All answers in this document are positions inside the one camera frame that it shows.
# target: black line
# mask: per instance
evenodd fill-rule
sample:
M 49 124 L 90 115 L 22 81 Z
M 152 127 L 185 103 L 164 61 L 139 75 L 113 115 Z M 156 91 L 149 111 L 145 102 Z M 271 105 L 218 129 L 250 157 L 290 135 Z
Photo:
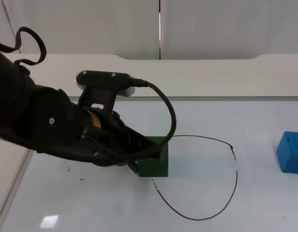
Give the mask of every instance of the black line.
M 235 156 L 235 153 L 234 153 L 234 150 L 233 150 L 233 146 L 230 145 L 229 143 L 225 142 L 225 141 L 222 141 L 222 140 L 219 140 L 219 139 L 215 139 L 215 138 L 210 138 L 210 137 L 206 137 L 206 136 L 200 136 L 200 135 L 174 135 L 173 137 L 199 137 L 199 138 L 205 138 L 205 139 L 212 139 L 212 140 L 215 140 L 215 141 L 218 141 L 218 142 L 221 142 L 221 143 L 224 143 L 224 144 L 227 144 L 230 146 L 231 148 L 231 151 L 233 153 L 233 157 L 234 157 L 234 161 L 235 163 L 237 163 L 236 161 L 236 156 Z M 185 219 L 188 219 L 188 220 L 193 220 L 193 221 L 205 221 L 205 220 L 208 220 L 208 219 L 212 219 L 216 216 L 218 216 L 220 213 L 222 213 L 226 208 L 227 206 L 230 204 L 233 196 L 234 196 L 234 193 L 235 193 L 235 190 L 236 190 L 236 187 L 237 187 L 237 181 L 238 181 L 238 170 L 236 169 L 236 180 L 235 180 L 235 186 L 234 186 L 234 189 L 233 189 L 233 192 L 229 198 L 229 200 L 227 201 L 226 205 L 216 214 L 210 216 L 210 217 L 204 217 L 204 218 L 192 218 L 192 217 L 187 217 L 185 215 L 183 215 L 182 213 L 180 213 L 178 210 L 176 210 L 174 207 L 172 207 L 170 205 L 170 203 L 168 203 L 168 201 L 165 199 L 165 197 L 161 194 L 161 192 L 159 191 L 157 185 L 155 184 L 154 182 L 154 179 L 152 179 L 152 182 L 153 182 L 153 185 L 155 187 L 155 189 L 157 190 L 158 194 L 160 195 L 160 197 L 162 198 L 162 200 L 166 203 L 166 205 L 171 208 L 171 210 L 173 210 L 176 214 L 178 214 L 179 216 L 185 218 Z

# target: blue cube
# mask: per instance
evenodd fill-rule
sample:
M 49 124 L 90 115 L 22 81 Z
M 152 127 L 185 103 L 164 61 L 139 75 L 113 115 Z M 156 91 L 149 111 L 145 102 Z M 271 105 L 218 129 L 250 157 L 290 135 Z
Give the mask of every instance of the blue cube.
M 284 132 L 277 156 L 282 172 L 298 174 L 298 132 Z

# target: green cube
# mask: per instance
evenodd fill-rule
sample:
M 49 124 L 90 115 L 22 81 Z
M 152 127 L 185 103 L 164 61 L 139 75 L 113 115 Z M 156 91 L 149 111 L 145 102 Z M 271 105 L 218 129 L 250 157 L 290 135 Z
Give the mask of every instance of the green cube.
M 155 143 L 160 143 L 164 137 L 147 137 Z M 144 159 L 137 162 L 140 167 L 140 177 L 168 177 L 168 144 L 162 148 L 160 159 Z

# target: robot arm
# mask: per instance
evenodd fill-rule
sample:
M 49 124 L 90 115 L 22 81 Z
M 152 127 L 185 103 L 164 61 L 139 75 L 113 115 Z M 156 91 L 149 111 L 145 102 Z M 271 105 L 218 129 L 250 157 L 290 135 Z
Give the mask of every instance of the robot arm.
M 21 65 L 35 65 L 45 58 L 45 45 L 34 31 L 20 28 L 15 48 L 0 43 L 0 51 L 18 49 L 22 31 L 38 42 L 41 57 L 37 62 L 21 59 L 12 63 L 0 52 L 0 138 L 40 153 L 98 166 L 126 163 L 136 173 L 137 160 L 160 158 L 163 145 L 175 132 L 176 115 L 155 85 L 125 73 L 82 71 L 76 81 L 83 93 L 74 104 L 61 89 L 36 85 Z M 160 144 L 127 127 L 113 111 L 116 96 L 128 96 L 134 87 L 155 90 L 171 113 L 171 130 Z M 93 108 L 94 103 L 104 108 Z

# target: screw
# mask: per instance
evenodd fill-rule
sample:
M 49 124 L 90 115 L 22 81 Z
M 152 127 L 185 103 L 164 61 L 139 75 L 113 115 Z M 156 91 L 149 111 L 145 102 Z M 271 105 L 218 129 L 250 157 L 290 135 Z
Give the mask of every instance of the screw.
M 51 117 L 51 118 L 49 119 L 49 124 L 52 125 L 53 123 L 54 123 L 54 118 Z

